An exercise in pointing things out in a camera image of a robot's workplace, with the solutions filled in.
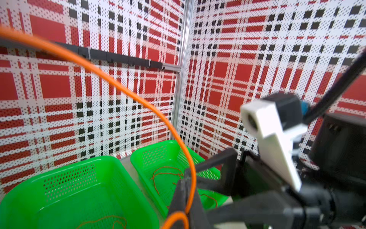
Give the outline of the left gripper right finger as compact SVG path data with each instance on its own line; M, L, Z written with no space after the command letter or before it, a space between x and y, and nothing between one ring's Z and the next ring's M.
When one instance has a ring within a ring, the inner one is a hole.
M212 229L213 226L209 223L208 217L203 208L198 189L194 191L193 203L189 214L189 226L191 229Z

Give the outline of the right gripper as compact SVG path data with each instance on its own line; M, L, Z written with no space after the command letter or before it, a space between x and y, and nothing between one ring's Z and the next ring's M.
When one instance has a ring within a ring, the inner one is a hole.
M244 222L250 227L267 225L273 229L316 229L323 220L323 198L312 193L312 187L300 182L293 188L261 160L249 154L238 158L233 148L227 148L210 159L195 165L196 186L239 199L207 212L208 221L215 225Z

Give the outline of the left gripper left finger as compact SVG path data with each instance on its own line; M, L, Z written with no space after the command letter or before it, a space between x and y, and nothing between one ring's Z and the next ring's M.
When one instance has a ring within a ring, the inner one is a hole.
M187 199L186 181L177 182L172 202L165 220L166 229L187 229L187 215L185 213Z

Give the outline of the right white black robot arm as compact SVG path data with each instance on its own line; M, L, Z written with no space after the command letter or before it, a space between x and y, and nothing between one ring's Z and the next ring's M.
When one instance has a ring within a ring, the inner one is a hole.
M276 93L241 106L243 126L258 155L233 148L196 165L221 165L218 180L197 177L198 189L239 200L204 210L195 195L193 229L227 222L273 229L329 229L366 224L366 121L328 108L366 68L362 53L313 107L296 95Z

